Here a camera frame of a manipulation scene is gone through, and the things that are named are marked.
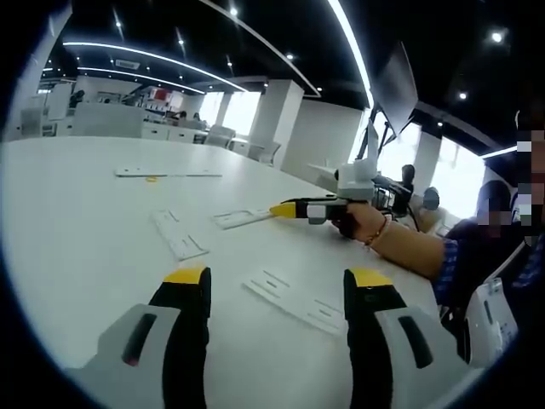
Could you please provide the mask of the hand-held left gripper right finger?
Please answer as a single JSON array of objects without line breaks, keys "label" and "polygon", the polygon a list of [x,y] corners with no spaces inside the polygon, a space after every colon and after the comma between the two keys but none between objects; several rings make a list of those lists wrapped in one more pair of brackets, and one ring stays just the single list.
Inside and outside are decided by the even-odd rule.
[{"label": "hand-held left gripper right finger", "polygon": [[374,270],[344,273],[352,408],[445,408],[481,375],[455,338]]}]

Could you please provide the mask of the person's right hand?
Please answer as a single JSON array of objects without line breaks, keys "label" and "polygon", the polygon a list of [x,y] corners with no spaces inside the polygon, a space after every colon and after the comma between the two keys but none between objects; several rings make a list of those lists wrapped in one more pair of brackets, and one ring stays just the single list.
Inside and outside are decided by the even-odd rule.
[{"label": "person's right hand", "polygon": [[353,237],[366,245],[378,238],[387,225],[387,218],[368,203],[350,203],[347,213],[355,220]]}]

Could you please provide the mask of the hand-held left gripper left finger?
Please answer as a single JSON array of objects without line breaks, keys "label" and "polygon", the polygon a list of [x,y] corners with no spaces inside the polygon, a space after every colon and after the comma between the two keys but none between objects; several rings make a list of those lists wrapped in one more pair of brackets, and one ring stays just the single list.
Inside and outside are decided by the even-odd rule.
[{"label": "hand-held left gripper left finger", "polygon": [[99,336],[66,375],[105,408],[204,408],[211,270],[179,268]]}]

